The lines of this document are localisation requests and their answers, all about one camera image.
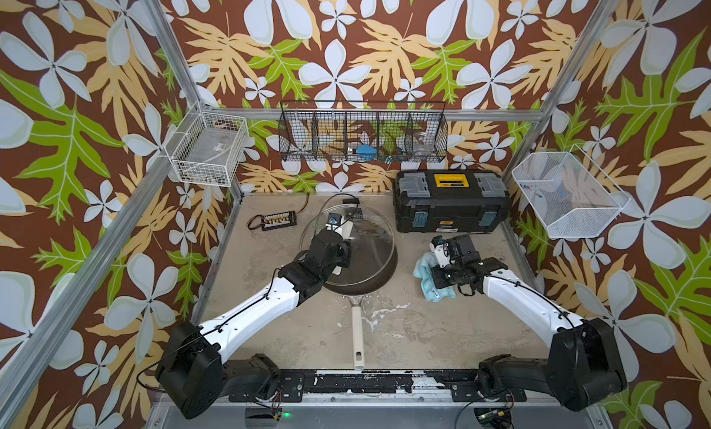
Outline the light blue cloth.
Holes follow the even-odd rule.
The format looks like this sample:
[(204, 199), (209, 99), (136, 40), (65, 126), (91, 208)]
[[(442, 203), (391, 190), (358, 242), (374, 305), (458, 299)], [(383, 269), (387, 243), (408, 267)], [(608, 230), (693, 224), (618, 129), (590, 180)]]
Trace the light blue cloth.
[(448, 286), (438, 288), (433, 278), (433, 268), (439, 267), (435, 255), (431, 252), (423, 254), (416, 262), (413, 270), (414, 277), (420, 279), (420, 287), (428, 302), (437, 303), (442, 299), (454, 299), (455, 290)]

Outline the glass pot lid cream handle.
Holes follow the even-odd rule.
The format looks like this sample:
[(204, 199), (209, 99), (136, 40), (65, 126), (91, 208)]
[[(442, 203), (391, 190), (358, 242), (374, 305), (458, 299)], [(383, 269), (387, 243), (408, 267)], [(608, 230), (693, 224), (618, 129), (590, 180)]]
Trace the glass pot lid cream handle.
[(392, 279), (398, 263), (394, 228), (377, 210), (355, 204), (325, 209), (307, 224), (301, 234), (300, 249), (308, 249), (311, 236), (329, 228), (329, 218), (336, 214), (348, 221), (337, 232), (349, 239), (351, 260), (347, 268), (333, 272), (325, 287), (344, 296), (373, 293)]

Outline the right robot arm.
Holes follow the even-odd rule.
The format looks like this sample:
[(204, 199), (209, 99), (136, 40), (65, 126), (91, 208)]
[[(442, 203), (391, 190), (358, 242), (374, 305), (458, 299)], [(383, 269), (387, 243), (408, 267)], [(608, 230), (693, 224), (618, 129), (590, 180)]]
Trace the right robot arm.
[(436, 287), (467, 286), (483, 294), (531, 328), (549, 352), (544, 359), (498, 355), (480, 363), (475, 384), (485, 399), (511, 389), (544, 393), (568, 410), (583, 410), (628, 386), (610, 325), (584, 319), (527, 286), (496, 258), (483, 258), (470, 235), (431, 240)]

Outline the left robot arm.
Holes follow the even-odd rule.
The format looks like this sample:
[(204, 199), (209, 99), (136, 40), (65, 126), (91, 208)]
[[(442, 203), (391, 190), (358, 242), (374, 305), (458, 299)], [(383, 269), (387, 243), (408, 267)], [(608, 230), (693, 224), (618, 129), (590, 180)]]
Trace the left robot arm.
[(264, 354), (248, 360), (231, 356), (257, 332), (320, 292), (336, 268), (350, 265), (351, 254), (349, 234), (342, 226), (323, 228), (308, 249), (278, 269), (253, 297), (201, 325), (184, 323), (174, 329), (156, 379), (183, 417), (194, 419), (223, 397), (272, 399), (280, 368)]

